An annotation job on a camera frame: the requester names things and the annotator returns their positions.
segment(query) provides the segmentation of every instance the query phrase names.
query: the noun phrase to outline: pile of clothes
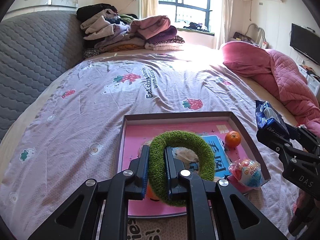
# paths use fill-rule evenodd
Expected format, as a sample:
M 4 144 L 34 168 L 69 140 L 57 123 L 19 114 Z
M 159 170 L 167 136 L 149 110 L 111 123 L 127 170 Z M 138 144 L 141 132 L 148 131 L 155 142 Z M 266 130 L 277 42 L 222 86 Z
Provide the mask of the pile of clothes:
M 79 8 L 77 18 L 84 32 L 84 58 L 144 48 L 182 50 L 185 43 L 167 16 L 137 20 L 136 15 L 118 14 L 110 4 L 96 4 Z
M 184 26 L 183 28 L 184 29 L 188 29 L 188 30 L 196 30 L 196 31 L 206 32 L 206 33 L 209 32 L 208 28 L 202 23 L 193 23 L 193 22 L 191 22 L 189 24 L 189 26 Z

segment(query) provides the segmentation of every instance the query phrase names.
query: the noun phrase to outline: folded clothes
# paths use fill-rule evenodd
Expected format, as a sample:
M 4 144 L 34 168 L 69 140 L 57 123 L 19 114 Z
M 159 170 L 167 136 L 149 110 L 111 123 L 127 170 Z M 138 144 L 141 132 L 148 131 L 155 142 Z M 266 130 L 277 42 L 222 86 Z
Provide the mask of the folded clothes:
M 134 49 L 144 49 L 144 46 L 137 46 L 135 44 L 119 45 L 111 49 L 109 52 L 118 52 L 118 51 L 134 50 Z
M 129 33 L 140 33 L 146 40 L 167 30 L 170 27 L 170 19 L 167 16 L 152 16 L 142 20 L 132 21 Z
M 122 40 L 122 41 L 118 41 L 116 43 L 104 46 L 104 47 L 100 48 L 100 50 L 102 52 L 107 52 L 107 51 L 112 50 L 115 47 L 118 47 L 118 46 L 121 46 L 121 45 L 127 45 L 127 44 L 136 45 L 136 46 L 139 46 L 139 47 L 144 47 L 145 41 L 143 39 L 134 37 L 134 38 L 129 39 L 129 40 Z
M 146 43 L 144 45 L 145 49 L 151 49 L 151 50 L 183 50 L 183 43 L 161 43 L 161 44 L 150 44 L 150 43 Z
M 166 41 L 159 41 L 159 42 L 155 42 L 153 43 L 154 45 L 157 44 L 163 44 L 163 43 L 185 43 L 184 39 L 181 38 L 180 36 L 176 35 L 174 38 L 166 40 Z
M 108 3 L 98 3 L 79 8 L 77 10 L 77 19 L 80 22 L 84 22 L 104 9 L 111 9 L 114 13 L 118 13 L 117 9 L 114 6 Z
M 101 38 L 101 39 L 92 40 L 92 41 L 84 40 L 84 47 L 85 47 L 86 49 L 93 49 L 94 46 L 95 46 L 98 42 L 104 41 L 104 38 L 105 38 L 105 37 L 103 37 L 103 38 Z
M 177 28 L 171 25 L 165 31 L 160 32 L 157 35 L 146 40 L 146 42 L 156 43 L 156 42 L 161 42 L 161 41 L 167 41 L 167 40 L 173 39 L 176 35 L 177 35 Z
M 126 14 L 118 14 L 118 16 L 120 16 L 121 20 L 125 21 L 127 24 L 131 24 L 132 21 L 136 20 L 132 16 Z
M 100 18 L 100 16 L 106 17 L 106 18 L 111 18 L 111 17 L 118 17 L 117 14 L 115 14 L 111 9 L 105 9 L 102 10 L 101 12 L 95 14 L 91 18 L 87 19 L 85 22 L 81 23 L 80 28 L 81 30 L 86 30 L 88 29 L 93 23 L 95 23 L 96 20 Z
M 94 57 L 94 56 L 97 56 L 97 55 L 100 55 L 102 54 L 102 52 L 98 49 L 86 49 L 84 52 L 83 52 L 83 57 L 86 59 L 86 58 L 89 58 L 89 57 Z
M 101 49 L 107 45 L 116 43 L 118 41 L 130 39 L 130 34 L 127 33 L 129 25 L 115 24 L 114 26 L 115 26 L 113 28 L 114 34 L 107 36 L 103 41 L 98 42 L 94 46 L 95 49 Z
M 124 24 L 127 24 L 127 23 L 125 23 L 124 21 L 121 20 L 119 15 L 113 15 L 111 17 L 105 17 L 105 20 L 110 22 L 111 24 L 112 23 L 120 24 L 120 22 L 123 22 Z
M 90 41 L 90 40 L 96 40 L 96 39 L 100 39 L 100 38 L 103 38 L 106 36 L 113 35 L 115 26 L 116 26 L 116 24 L 110 24 L 110 25 L 102 28 L 98 32 L 91 33 L 90 35 L 85 36 L 83 38 L 87 41 Z
M 176 35 L 174 38 L 167 41 L 160 41 L 156 43 L 146 42 L 145 48 L 151 50 L 183 50 L 184 39 Z
M 101 15 L 88 29 L 85 30 L 85 34 L 95 33 L 109 26 L 111 23 L 105 20 L 105 17 Z

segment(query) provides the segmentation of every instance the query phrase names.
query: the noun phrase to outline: green donut toy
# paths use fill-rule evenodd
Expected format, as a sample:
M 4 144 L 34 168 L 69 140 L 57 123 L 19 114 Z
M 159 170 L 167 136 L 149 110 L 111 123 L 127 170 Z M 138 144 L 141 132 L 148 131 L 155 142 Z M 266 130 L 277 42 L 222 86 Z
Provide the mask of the green donut toy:
M 186 131 L 170 131 L 156 136 L 150 144 L 148 179 L 153 192 L 170 206 L 185 206 L 184 201 L 171 201 L 167 195 L 163 151 L 166 146 L 185 147 L 199 158 L 200 177 L 212 181 L 215 172 L 214 154 L 199 136 Z

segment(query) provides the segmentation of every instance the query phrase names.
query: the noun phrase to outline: orange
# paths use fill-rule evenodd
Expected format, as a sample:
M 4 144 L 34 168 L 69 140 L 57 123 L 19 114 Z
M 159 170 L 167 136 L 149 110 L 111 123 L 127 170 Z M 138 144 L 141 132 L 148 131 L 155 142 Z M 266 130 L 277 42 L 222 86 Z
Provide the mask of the orange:
M 153 193 L 152 188 L 150 187 L 150 184 L 148 183 L 147 185 L 147 192 L 146 192 L 146 197 L 154 200 L 154 201 L 159 201 L 160 199 L 156 196 L 156 194 Z
M 236 131 L 227 133 L 224 142 L 229 148 L 236 148 L 241 142 L 241 135 Z

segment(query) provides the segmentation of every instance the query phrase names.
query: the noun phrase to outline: pink quilt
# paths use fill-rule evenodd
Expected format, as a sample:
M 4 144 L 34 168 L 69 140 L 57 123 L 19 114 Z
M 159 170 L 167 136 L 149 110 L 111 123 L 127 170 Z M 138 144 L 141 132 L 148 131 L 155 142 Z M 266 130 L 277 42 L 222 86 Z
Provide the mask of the pink quilt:
M 320 136 L 319 103 L 290 57 L 240 41 L 228 42 L 220 50 L 227 68 L 251 77 L 282 102 L 298 123 Z

